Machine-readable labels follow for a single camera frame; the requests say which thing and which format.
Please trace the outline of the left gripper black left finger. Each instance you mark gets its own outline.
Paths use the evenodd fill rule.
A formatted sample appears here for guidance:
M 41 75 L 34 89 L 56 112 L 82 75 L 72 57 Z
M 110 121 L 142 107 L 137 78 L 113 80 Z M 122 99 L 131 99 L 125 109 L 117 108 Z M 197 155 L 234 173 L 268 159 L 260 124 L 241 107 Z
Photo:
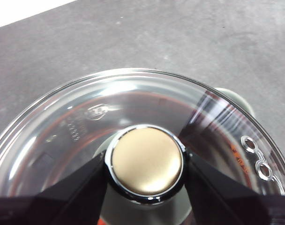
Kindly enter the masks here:
M 41 193 L 0 197 L 0 225 L 95 225 L 106 189 L 104 155 L 98 154 Z

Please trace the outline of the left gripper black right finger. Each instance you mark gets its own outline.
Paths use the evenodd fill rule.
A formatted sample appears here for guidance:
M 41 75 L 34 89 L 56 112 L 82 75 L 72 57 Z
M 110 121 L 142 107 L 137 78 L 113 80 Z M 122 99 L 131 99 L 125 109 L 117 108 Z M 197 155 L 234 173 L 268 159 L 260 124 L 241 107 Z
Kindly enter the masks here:
M 194 153 L 185 188 L 199 225 L 285 225 L 285 196 L 260 195 Z

